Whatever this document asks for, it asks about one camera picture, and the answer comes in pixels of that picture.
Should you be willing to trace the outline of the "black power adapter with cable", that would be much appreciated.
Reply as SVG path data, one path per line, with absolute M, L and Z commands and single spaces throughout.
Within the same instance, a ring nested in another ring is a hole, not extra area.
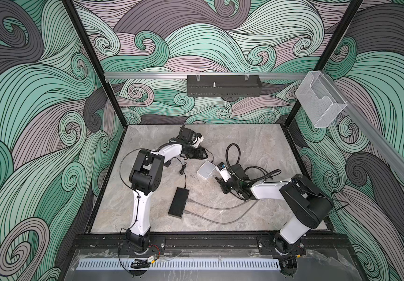
M 186 175 L 187 163 L 183 162 L 179 158 L 175 158 L 175 159 L 178 160 L 180 165 L 181 165 L 180 170 L 178 171 L 178 175 L 179 176 L 184 176 L 184 187 L 183 188 L 187 189 L 187 175 Z

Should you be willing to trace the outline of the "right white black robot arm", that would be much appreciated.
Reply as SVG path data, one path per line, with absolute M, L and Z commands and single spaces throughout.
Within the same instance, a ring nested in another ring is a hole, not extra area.
M 277 251 L 289 253 L 301 249 L 300 239 L 311 229 L 315 229 L 330 214 L 348 206 L 343 200 L 332 199 L 303 174 L 290 179 L 274 180 L 279 169 L 267 172 L 258 168 L 264 175 L 255 179 L 247 176 L 250 167 L 243 168 L 239 160 L 241 150 L 235 143 L 229 144 L 225 151 L 225 162 L 216 169 L 221 175 L 218 184 L 223 193 L 235 192 L 244 200 L 273 199 L 286 202 L 292 211 L 291 218 L 278 231 L 273 239 Z

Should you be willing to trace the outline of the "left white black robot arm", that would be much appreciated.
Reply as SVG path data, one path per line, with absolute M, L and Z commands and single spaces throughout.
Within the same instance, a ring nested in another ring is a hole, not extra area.
M 201 146 L 204 137 L 184 125 L 176 138 L 156 149 L 138 149 L 135 162 L 129 174 L 129 187 L 134 195 L 134 209 L 131 226 L 126 230 L 128 243 L 145 251 L 149 247 L 150 206 L 153 193 L 162 180 L 163 168 L 173 158 L 205 160 L 206 149 Z

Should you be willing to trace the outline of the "black network switch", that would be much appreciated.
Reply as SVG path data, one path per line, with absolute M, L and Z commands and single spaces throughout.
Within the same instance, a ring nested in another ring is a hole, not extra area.
M 171 217 L 182 218 L 188 197 L 189 190 L 178 187 L 171 202 L 168 215 Z

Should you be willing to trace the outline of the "white network switch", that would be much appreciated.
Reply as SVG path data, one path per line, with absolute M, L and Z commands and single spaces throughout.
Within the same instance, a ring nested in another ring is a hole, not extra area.
M 216 165 L 206 160 L 197 170 L 197 175 L 201 179 L 207 180 L 211 176 L 211 174 L 215 171 L 215 169 Z

